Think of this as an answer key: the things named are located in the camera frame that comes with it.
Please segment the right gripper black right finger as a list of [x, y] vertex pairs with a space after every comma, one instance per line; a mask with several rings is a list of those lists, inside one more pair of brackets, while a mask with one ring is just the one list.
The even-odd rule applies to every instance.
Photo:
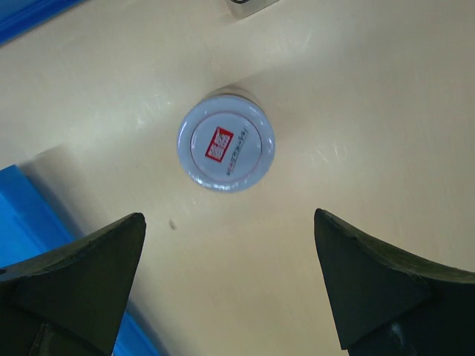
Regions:
[[314, 235], [349, 355], [474, 354], [474, 273], [411, 254], [320, 208]]

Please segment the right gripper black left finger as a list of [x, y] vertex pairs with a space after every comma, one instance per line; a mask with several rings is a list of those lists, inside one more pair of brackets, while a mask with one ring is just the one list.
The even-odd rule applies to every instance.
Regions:
[[133, 213], [1, 268], [1, 354], [112, 355], [145, 230]]

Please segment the red-white-lid chili jar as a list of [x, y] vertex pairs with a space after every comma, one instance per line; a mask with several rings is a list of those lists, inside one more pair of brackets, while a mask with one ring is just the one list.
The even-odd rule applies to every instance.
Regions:
[[177, 134], [182, 169], [198, 185], [224, 193], [258, 184], [275, 157], [275, 134], [259, 101], [227, 85], [204, 96]]

